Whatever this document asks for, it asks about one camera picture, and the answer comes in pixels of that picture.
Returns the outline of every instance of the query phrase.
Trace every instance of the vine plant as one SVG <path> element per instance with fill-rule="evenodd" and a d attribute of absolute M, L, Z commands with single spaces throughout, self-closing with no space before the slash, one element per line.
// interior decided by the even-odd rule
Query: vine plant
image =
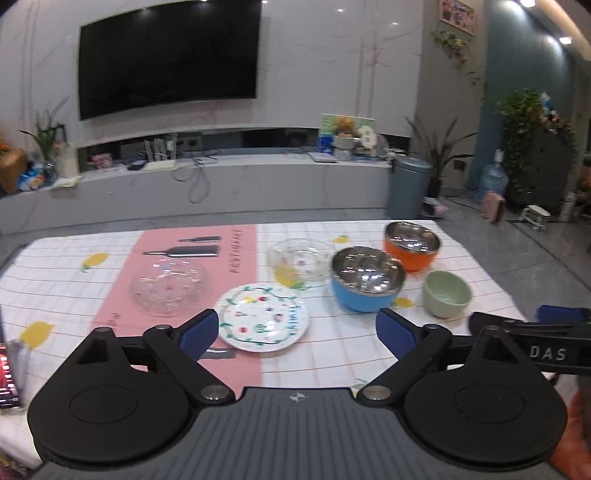
<path fill-rule="evenodd" d="M 480 65 L 474 61 L 474 57 L 470 52 L 472 42 L 470 40 L 463 40 L 456 34 L 445 30 L 433 31 L 433 40 L 437 45 L 447 53 L 451 59 L 455 59 L 456 67 L 462 70 L 466 65 L 469 65 L 470 70 L 466 75 L 470 78 L 472 85 L 480 85 L 482 83 L 482 72 Z"/>
<path fill-rule="evenodd" d="M 545 113 L 538 91 L 511 92 L 497 102 L 496 111 L 505 116 L 503 168 L 518 192 L 523 190 L 523 181 L 530 172 L 528 152 L 537 126 L 554 132 L 565 144 L 573 147 L 576 154 L 576 136 L 570 122 L 556 112 Z"/>

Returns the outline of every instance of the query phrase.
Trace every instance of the green ceramic bowl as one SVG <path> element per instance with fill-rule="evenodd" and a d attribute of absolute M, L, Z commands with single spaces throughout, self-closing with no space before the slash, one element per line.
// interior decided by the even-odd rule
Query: green ceramic bowl
<path fill-rule="evenodd" d="M 425 308 L 435 317 L 461 314 L 472 300 L 472 290 L 456 274 L 443 270 L 429 272 L 423 282 Z"/>

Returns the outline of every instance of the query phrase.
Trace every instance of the gray tile floor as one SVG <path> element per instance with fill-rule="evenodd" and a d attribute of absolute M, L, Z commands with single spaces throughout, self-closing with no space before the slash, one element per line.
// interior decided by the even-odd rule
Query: gray tile floor
<path fill-rule="evenodd" d="M 491 225 L 473 205 L 446 202 L 450 209 L 439 225 L 462 243 L 494 280 L 515 300 L 523 314 L 535 319 L 542 304 L 591 308 L 591 226 L 554 223 L 545 232 L 510 221 Z M 176 216 L 149 220 L 97 223 L 0 236 L 0 264 L 21 245 L 48 236 L 83 235 L 182 226 L 241 223 L 315 222 L 387 219 L 381 209 L 293 210 Z M 515 216 L 508 215 L 508 220 Z"/>

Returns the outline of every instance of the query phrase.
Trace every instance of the black tv screen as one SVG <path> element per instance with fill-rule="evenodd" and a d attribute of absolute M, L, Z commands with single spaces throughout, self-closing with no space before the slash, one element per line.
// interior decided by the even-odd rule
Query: black tv screen
<path fill-rule="evenodd" d="M 158 103 L 256 98 L 261 0 L 143 8 L 80 31 L 82 120 Z"/>

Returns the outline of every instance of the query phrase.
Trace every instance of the gray trash can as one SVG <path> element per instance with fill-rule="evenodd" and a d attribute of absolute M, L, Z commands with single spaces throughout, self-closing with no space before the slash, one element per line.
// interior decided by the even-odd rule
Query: gray trash can
<path fill-rule="evenodd" d="M 421 158 L 396 157 L 390 174 L 390 198 L 387 212 L 395 220 L 418 219 L 431 179 L 433 166 Z"/>

